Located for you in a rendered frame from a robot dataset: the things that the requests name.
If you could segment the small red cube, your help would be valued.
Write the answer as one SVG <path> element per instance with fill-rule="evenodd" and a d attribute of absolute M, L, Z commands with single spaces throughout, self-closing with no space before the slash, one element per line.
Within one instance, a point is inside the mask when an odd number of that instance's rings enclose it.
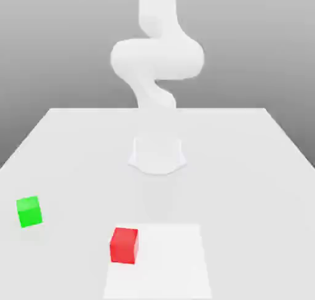
<path fill-rule="evenodd" d="M 138 254 L 138 230 L 116 227 L 110 240 L 111 262 L 135 264 Z"/>

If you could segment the small green cube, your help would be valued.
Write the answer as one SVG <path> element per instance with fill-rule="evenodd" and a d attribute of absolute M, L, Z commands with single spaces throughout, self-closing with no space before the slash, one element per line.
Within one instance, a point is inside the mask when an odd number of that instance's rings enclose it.
<path fill-rule="evenodd" d="M 21 228 L 38 225 L 43 222 L 41 207 L 37 196 L 25 197 L 16 201 Z"/>

